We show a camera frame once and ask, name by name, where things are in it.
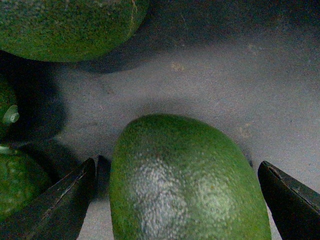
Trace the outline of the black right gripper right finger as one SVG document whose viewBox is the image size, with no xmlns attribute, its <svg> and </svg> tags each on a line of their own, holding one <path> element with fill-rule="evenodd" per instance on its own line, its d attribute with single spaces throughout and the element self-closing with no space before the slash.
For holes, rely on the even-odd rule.
<svg viewBox="0 0 320 240">
<path fill-rule="evenodd" d="M 263 197 L 283 240 L 320 238 L 320 194 L 273 164 L 258 168 Z"/>
</svg>

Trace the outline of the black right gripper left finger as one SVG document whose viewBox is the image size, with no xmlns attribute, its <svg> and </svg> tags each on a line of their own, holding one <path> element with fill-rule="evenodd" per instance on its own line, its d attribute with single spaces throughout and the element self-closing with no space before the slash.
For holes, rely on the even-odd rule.
<svg viewBox="0 0 320 240">
<path fill-rule="evenodd" d="M 55 183 L 29 205 L 0 223 L 2 240 L 76 240 L 87 210 L 98 195 L 100 179 L 110 176 L 111 162 L 88 158 L 66 175 L 50 158 L 37 159 Z"/>
</svg>

